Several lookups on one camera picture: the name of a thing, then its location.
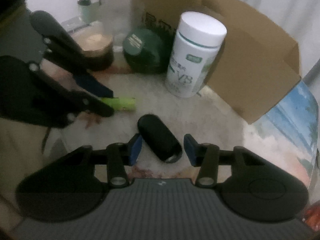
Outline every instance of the white logo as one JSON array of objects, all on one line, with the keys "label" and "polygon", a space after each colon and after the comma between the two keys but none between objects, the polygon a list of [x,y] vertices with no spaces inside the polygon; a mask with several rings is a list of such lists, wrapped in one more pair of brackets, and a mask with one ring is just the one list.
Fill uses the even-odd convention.
[{"label": "white logo", "polygon": [[164,186],[165,184],[167,184],[165,181],[158,182],[158,185],[160,186]]}]

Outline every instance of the lime green object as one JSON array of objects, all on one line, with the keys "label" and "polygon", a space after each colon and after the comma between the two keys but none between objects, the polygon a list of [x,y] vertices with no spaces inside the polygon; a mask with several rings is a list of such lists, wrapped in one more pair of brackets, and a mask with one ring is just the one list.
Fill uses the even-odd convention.
[{"label": "lime green object", "polygon": [[101,98],[103,103],[111,106],[116,111],[134,111],[136,110],[135,98]]},{"label": "lime green object", "polygon": [[123,41],[124,57],[135,72],[160,74],[168,69],[172,41],[166,32],[137,28]]}]

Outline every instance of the metal screw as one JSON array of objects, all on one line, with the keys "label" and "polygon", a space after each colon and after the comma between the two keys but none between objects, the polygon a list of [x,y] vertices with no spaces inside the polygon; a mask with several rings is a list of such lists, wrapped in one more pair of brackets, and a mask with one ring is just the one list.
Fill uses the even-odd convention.
[{"label": "metal screw", "polygon": [[89,100],[86,99],[86,98],[84,98],[84,99],[82,100],[82,102],[83,102],[86,106],[89,104]]},{"label": "metal screw", "polygon": [[38,70],[39,70],[39,66],[38,66],[37,64],[35,64],[35,63],[31,63],[31,64],[29,65],[29,69],[30,69],[31,71],[38,71]]},{"label": "metal screw", "polygon": [[198,182],[203,186],[210,186],[214,184],[214,179],[209,177],[203,177],[199,179]]},{"label": "metal screw", "polygon": [[72,123],[76,120],[76,116],[73,113],[69,113],[67,114],[67,119],[70,123]]},{"label": "metal screw", "polygon": [[112,185],[121,186],[124,185],[127,181],[123,177],[114,177],[110,180]]},{"label": "metal screw", "polygon": [[47,45],[51,44],[51,40],[49,38],[44,38],[43,41]]}]

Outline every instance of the white bottle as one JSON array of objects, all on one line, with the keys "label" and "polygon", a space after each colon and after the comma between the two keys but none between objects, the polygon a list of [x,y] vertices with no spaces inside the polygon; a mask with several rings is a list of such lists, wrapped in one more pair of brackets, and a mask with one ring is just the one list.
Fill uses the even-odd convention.
[{"label": "white bottle", "polygon": [[188,98],[200,90],[226,34],[226,27],[211,16],[181,15],[165,82],[171,93]]}]

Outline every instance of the green spherical container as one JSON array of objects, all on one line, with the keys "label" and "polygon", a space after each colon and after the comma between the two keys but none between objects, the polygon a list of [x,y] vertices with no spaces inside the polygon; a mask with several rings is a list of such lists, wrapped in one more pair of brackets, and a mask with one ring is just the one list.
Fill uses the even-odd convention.
[{"label": "green spherical container", "polygon": [[160,74],[167,71],[172,42],[167,33],[138,28],[124,39],[124,57],[135,72]]}]

